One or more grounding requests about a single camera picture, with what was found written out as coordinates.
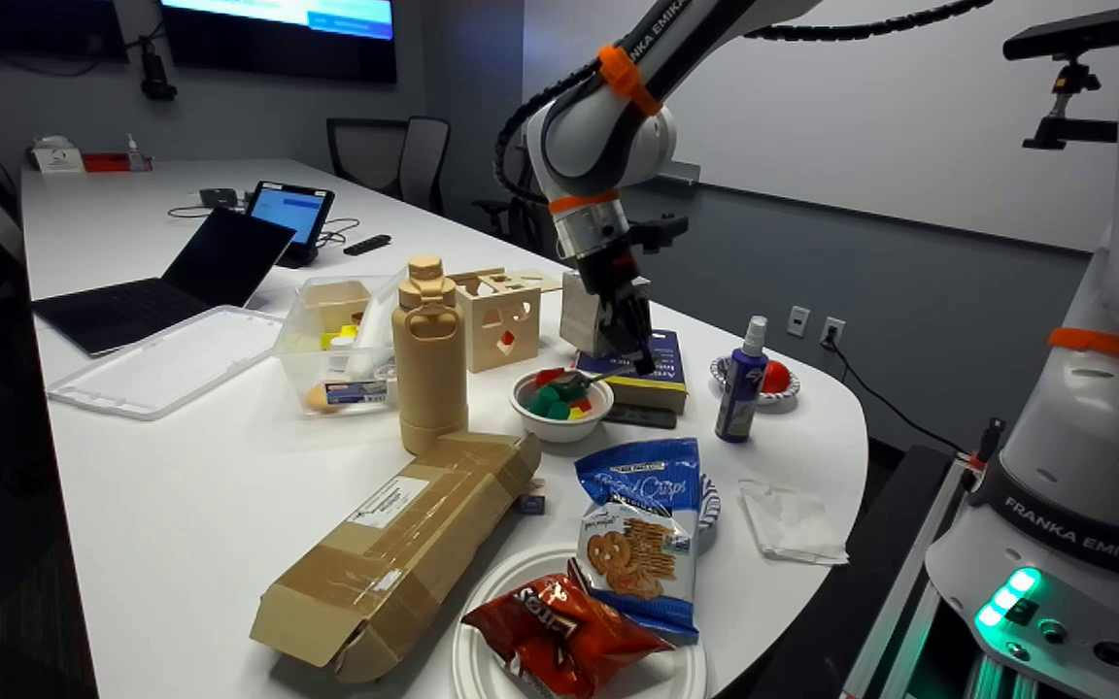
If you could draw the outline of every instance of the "white table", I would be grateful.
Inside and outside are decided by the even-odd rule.
[[[369,256],[342,256],[329,246],[306,272],[274,269],[249,303],[268,313],[284,313],[306,276],[396,276],[421,251],[438,251],[449,272],[484,264],[559,272],[552,261],[335,176],[274,160],[227,160],[159,164],[146,176],[27,176],[31,294],[45,300],[159,276],[197,226],[195,217],[167,217],[167,211],[195,201],[197,188],[249,192],[256,179],[339,192],[335,217],[360,221],[350,241],[391,232],[391,246]],[[679,329],[691,383],[679,435],[699,440],[702,469],[721,492],[721,527],[699,562],[695,604],[712,658],[712,692],[717,692],[787,628],[829,575],[822,568],[759,555],[738,510],[738,483],[768,479],[787,489],[839,498],[839,525],[852,527],[865,484],[865,421],[839,379],[786,357],[802,377],[802,409],[763,417],[751,447],[726,447],[712,435],[713,392],[708,374],[738,337],[667,307],[655,307],[653,318]],[[506,396],[519,374],[566,357],[557,324],[559,300],[549,294],[541,357],[471,377],[471,427],[519,430]],[[35,327],[45,383],[85,366],[45,324]],[[421,672],[391,674],[381,686],[342,686],[249,639],[256,595],[409,462],[391,413],[356,421],[309,417],[291,396],[284,370],[265,360],[159,423],[94,417],[49,400],[49,427],[100,696],[449,696],[449,633],[444,633]],[[549,447],[541,466],[549,515],[519,519],[497,559],[574,541],[587,510],[571,479],[574,453],[659,435],[607,427],[584,447]]]

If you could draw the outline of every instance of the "blue snack bag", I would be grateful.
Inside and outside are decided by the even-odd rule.
[[[579,458],[574,474],[593,501],[574,555],[584,584],[637,626],[691,643],[699,444],[625,444]]]

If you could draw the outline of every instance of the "red packaging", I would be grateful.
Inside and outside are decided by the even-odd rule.
[[[571,575],[526,584],[462,617],[506,659],[557,699],[592,699],[625,664],[671,647],[619,610],[592,597]]]

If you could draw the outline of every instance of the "power outlet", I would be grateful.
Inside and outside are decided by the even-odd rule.
[[[822,318],[820,347],[839,347],[839,342],[844,342],[844,318],[829,313],[829,318]]]
[[[787,309],[787,333],[802,337],[805,327],[807,327],[807,307],[792,307],[792,309]]]

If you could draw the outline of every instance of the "chip bag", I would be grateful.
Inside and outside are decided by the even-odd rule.
[[[526,584],[462,617],[482,633],[510,674],[557,699],[592,699],[625,664],[667,647],[592,597],[571,575]]]
[[[574,462],[592,510],[574,568],[593,597],[631,620],[695,643],[695,519],[702,474],[695,440],[625,444]]]

